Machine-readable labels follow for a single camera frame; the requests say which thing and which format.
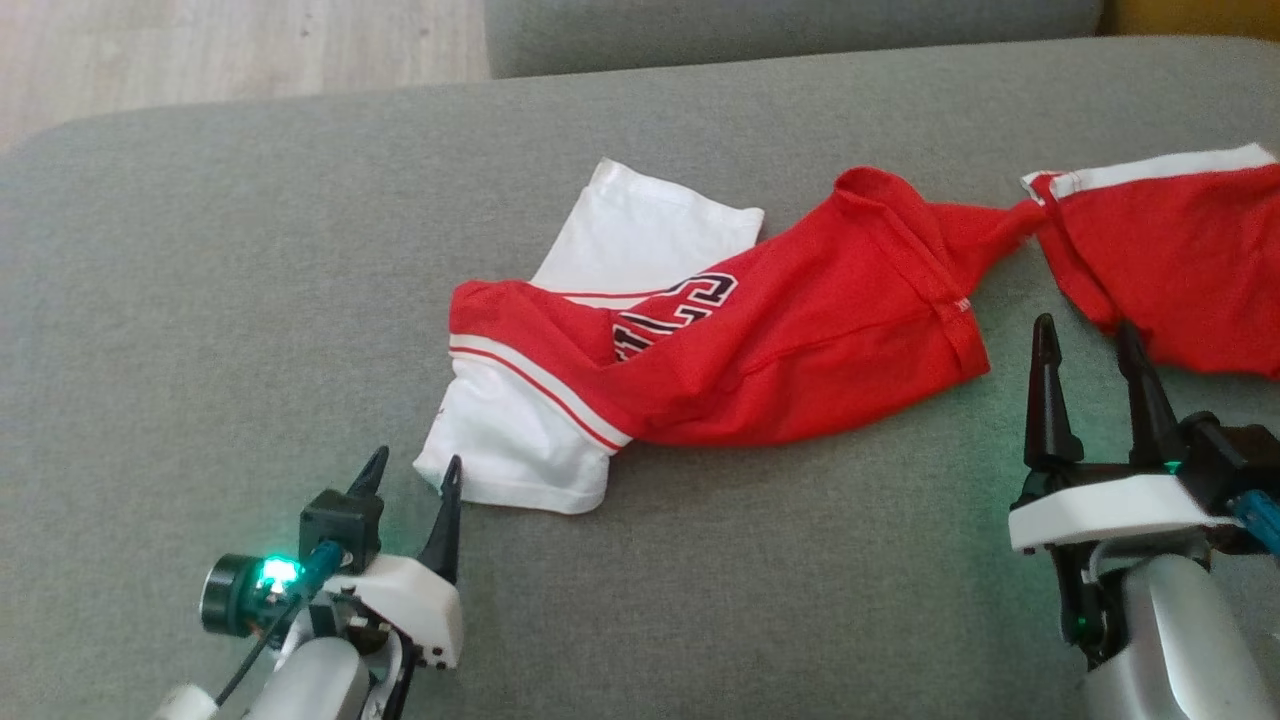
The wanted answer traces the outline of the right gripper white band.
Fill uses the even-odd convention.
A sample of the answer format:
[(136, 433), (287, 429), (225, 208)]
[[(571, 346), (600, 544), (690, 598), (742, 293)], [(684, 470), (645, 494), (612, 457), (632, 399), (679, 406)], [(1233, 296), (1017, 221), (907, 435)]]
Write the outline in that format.
[[(1179, 468), (1183, 441), (1178, 419), (1151, 361), (1139, 328), (1117, 324), (1116, 359), (1129, 398), (1132, 448), (1138, 468)], [(1027, 398), (1024, 464), (1028, 474), (1007, 515), (1014, 551), (1043, 551), (1059, 588), (1060, 632), (1088, 669), (1098, 669), (1128, 643), (1123, 615), (1123, 569), (1106, 559), (1149, 559), (1165, 553), (1210, 569), (1216, 543), (1231, 538), (1236, 520), (1206, 512), (1167, 471), (1083, 464), (1060, 380), (1062, 352), (1053, 316), (1033, 325)]]

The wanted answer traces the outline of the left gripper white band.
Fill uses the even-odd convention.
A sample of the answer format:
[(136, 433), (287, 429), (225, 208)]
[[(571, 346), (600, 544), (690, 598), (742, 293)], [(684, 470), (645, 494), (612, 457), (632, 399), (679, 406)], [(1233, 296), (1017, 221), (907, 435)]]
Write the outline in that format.
[[(375, 498), (389, 456), (389, 447), (379, 446), (346, 491), (346, 497)], [(462, 603), (454, 587), (463, 503), (458, 455), (452, 456), (445, 468), (439, 496), (440, 507), (419, 560), (384, 553), (358, 575), (328, 579), (325, 591), (352, 589), (367, 609), (422, 648), (429, 665), (456, 669), (465, 639)]]

